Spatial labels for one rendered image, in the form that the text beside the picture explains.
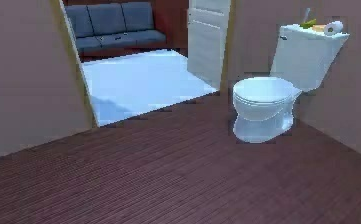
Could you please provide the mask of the white toilet paper roll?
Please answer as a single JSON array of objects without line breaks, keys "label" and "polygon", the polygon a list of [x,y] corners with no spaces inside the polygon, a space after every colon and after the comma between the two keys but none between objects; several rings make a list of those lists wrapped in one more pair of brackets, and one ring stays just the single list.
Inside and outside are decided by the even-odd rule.
[{"label": "white toilet paper roll", "polygon": [[324,34],[327,36],[333,36],[341,33],[343,30],[343,23],[341,21],[333,21],[324,26]]}]

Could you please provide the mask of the blue grey sofa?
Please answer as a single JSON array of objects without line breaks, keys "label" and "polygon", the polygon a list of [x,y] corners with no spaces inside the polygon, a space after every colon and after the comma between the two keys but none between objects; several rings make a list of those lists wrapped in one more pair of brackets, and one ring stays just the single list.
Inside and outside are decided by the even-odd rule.
[{"label": "blue grey sofa", "polygon": [[149,2],[70,5],[65,12],[80,53],[166,42]]}]

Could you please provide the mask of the white room door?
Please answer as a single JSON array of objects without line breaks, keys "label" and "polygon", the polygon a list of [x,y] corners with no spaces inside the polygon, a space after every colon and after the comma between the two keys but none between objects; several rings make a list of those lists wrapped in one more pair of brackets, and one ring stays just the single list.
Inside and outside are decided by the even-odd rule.
[{"label": "white room door", "polygon": [[219,89],[231,0],[189,0],[187,70]]}]

